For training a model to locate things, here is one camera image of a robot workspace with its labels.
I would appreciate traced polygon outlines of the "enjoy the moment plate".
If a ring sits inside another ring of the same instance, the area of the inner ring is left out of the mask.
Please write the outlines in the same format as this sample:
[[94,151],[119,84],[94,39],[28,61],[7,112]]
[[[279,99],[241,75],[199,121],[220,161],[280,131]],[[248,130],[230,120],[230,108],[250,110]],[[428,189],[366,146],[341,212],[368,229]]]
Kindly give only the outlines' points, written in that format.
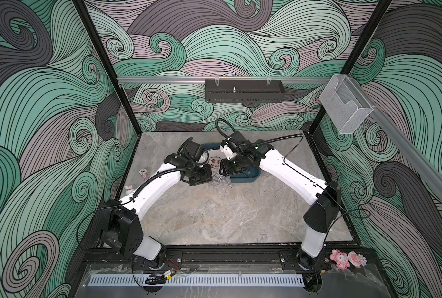
[[219,173],[221,161],[225,158],[225,155],[219,149],[209,150],[208,154],[209,159],[207,164],[211,167],[212,175],[216,175]]

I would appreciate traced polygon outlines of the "clear cup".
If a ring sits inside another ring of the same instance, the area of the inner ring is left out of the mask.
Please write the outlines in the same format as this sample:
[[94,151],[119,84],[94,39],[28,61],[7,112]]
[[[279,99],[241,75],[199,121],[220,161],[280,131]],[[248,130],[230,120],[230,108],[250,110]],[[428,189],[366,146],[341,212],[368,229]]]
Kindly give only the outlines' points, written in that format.
[[231,185],[231,178],[229,176],[214,175],[211,183],[213,186],[229,186]]

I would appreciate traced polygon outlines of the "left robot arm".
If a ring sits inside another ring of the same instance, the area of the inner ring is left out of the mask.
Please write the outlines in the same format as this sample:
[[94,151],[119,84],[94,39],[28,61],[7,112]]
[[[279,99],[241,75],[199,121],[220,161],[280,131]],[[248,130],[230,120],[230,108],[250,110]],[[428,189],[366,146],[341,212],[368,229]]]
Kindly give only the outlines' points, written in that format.
[[157,172],[139,188],[120,201],[109,202],[102,210],[104,222],[100,239],[125,258],[136,255],[149,261],[160,259],[163,245],[144,235],[142,218],[178,182],[196,186],[211,180],[212,168],[207,161],[193,162],[189,157],[175,153],[167,156]]

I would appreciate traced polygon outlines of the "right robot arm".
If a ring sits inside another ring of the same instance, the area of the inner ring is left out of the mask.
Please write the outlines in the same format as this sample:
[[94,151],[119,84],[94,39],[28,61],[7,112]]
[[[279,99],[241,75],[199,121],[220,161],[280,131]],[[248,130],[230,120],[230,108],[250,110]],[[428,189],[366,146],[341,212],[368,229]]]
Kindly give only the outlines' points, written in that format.
[[249,166],[257,167],[277,177],[309,204],[303,215],[307,228],[301,249],[311,258],[317,258],[340,212],[340,186],[308,173],[269,144],[237,149],[226,144],[219,150],[225,156],[221,161],[221,175],[230,176]]

